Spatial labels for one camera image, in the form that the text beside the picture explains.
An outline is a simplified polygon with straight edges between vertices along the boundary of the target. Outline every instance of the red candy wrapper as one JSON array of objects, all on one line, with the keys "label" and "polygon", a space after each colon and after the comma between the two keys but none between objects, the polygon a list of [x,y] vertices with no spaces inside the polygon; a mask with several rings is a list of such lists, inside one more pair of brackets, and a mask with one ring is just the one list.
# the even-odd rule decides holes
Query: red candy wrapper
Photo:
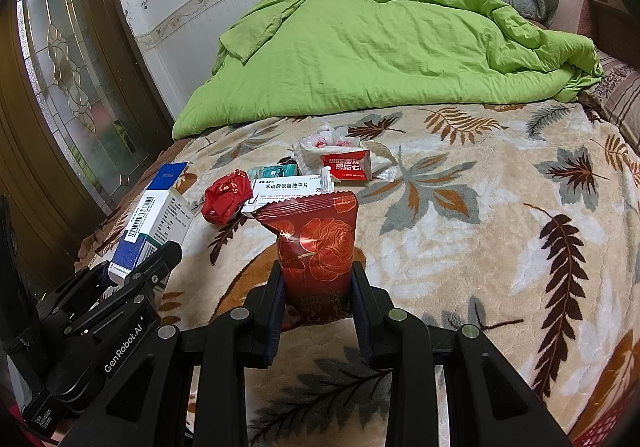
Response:
[{"label": "red candy wrapper", "polygon": [[321,154],[320,160],[325,167],[330,167],[331,176],[338,180],[371,180],[369,150]]},{"label": "red candy wrapper", "polygon": [[357,214],[358,201],[352,192],[270,203],[255,214],[255,219],[278,235],[289,320],[283,328],[351,316]]},{"label": "red candy wrapper", "polygon": [[244,171],[236,169],[213,182],[204,191],[202,216],[209,223],[225,225],[236,217],[242,204],[251,196],[249,178]]}]

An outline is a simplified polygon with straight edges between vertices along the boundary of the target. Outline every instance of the wooden door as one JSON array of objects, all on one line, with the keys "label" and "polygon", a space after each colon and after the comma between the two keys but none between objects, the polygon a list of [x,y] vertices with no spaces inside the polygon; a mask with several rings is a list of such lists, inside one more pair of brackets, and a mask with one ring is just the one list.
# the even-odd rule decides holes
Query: wooden door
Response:
[{"label": "wooden door", "polygon": [[0,190],[20,267],[42,289],[158,153],[171,118],[117,0],[0,5]]}]

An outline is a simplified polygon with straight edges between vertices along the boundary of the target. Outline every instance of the metal rivet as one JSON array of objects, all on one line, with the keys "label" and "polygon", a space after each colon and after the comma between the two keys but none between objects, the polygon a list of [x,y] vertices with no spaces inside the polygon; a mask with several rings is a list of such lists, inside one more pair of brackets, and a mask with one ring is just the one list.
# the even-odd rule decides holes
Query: metal rivet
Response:
[{"label": "metal rivet", "polygon": [[169,324],[165,324],[158,328],[158,337],[161,339],[170,339],[175,335],[175,328]]},{"label": "metal rivet", "polygon": [[462,327],[462,334],[467,339],[475,339],[480,334],[480,330],[478,329],[477,326],[474,326],[473,324],[465,324]]},{"label": "metal rivet", "polygon": [[249,317],[249,310],[247,310],[244,306],[234,308],[231,310],[231,319],[236,321],[241,321],[242,319],[246,319]]},{"label": "metal rivet", "polygon": [[401,308],[394,308],[389,310],[389,319],[392,321],[402,322],[407,318],[406,312]]}]

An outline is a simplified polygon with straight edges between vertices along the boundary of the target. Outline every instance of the green comforter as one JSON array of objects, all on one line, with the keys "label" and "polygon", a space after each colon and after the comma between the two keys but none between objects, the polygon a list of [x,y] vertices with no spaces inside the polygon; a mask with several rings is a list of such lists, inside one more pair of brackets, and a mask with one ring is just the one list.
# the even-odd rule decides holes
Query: green comforter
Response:
[{"label": "green comforter", "polygon": [[273,116],[571,101],[602,68],[590,39],[500,0],[263,0],[220,36],[212,73],[175,139]]}]

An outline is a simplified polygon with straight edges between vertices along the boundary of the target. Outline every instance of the white plastic bag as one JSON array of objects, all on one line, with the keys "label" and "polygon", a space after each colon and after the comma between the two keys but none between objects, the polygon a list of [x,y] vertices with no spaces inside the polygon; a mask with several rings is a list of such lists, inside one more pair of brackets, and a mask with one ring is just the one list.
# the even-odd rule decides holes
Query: white plastic bag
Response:
[{"label": "white plastic bag", "polygon": [[324,123],[318,133],[301,138],[293,145],[293,156],[302,174],[319,174],[324,166],[323,154],[350,153],[354,150],[369,150],[373,178],[393,182],[398,173],[398,162],[386,146],[371,140],[360,141],[347,136],[348,127],[333,128]]}]

